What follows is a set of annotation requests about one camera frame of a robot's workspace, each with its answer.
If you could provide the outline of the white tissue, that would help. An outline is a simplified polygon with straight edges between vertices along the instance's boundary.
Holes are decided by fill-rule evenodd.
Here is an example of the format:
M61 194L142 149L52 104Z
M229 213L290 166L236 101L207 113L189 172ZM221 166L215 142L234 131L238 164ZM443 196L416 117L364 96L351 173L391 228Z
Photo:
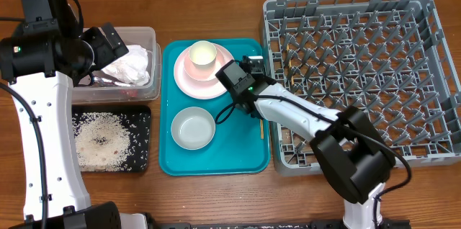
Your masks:
M143 86L150 79L147 71L149 51L140 45L128 45L127 49L127 54L104 67L102 71L125 84Z

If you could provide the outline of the red snack wrapper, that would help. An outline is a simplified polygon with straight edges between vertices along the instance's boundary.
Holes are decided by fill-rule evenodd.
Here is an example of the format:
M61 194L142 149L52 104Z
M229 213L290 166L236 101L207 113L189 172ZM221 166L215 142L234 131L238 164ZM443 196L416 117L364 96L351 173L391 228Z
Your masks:
M91 76L90 92L106 98L135 98L140 95L132 84L126 84L114 78Z

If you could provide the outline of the wooden chopstick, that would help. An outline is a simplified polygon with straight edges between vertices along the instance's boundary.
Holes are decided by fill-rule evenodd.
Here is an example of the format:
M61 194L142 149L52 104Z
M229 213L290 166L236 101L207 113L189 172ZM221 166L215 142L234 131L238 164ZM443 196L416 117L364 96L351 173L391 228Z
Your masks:
M289 67L289 76L290 76L290 85L294 85L294 78L293 74L290 72L292 70L292 52L290 49L290 44L287 44L287 59L288 59L288 67Z
M263 120L259 120L260 123L260 138L263 140L264 139L264 122Z

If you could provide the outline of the grey bowl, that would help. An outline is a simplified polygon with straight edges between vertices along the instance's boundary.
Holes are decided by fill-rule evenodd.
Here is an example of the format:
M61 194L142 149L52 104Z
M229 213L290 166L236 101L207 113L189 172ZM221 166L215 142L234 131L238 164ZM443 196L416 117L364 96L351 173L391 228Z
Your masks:
M171 136L181 148L195 151L207 146L215 135L212 115L200 107L187 107L171 123Z

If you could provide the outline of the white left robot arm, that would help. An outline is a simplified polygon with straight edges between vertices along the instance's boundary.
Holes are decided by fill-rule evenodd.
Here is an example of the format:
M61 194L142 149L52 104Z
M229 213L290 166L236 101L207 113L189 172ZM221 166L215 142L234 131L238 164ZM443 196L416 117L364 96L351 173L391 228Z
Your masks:
M148 213L93 205L71 121L74 87L127 53L111 24L84 28L78 0L21 0L19 32L1 41L1 87L12 95L26 171L24 228L154 228Z

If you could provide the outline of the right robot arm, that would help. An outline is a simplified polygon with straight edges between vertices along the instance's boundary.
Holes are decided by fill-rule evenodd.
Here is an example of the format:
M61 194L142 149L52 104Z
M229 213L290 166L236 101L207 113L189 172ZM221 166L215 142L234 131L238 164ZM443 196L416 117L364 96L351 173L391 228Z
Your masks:
M344 111L313 104L286 90L273 78L226 63L216 78L240 109L260 120L276 122L305 140L330 186L344 199L343 226L382 228L380 195L395 165L367 115L356 107Z

